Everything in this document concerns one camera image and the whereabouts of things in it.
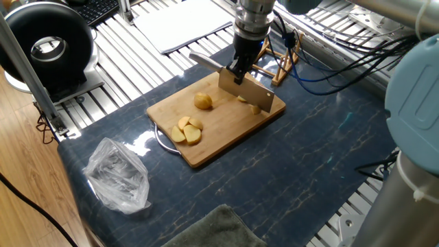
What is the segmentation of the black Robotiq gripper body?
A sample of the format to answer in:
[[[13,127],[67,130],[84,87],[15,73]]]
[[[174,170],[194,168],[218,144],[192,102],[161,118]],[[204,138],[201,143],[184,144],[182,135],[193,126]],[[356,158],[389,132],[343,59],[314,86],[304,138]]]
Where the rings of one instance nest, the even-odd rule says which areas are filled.
[[[233,46],[235,49],[233,59],[248,59],[250,62],[254,62],[261,51],[263,42],[264,39],[249,40],[235,34],[233,38]]]

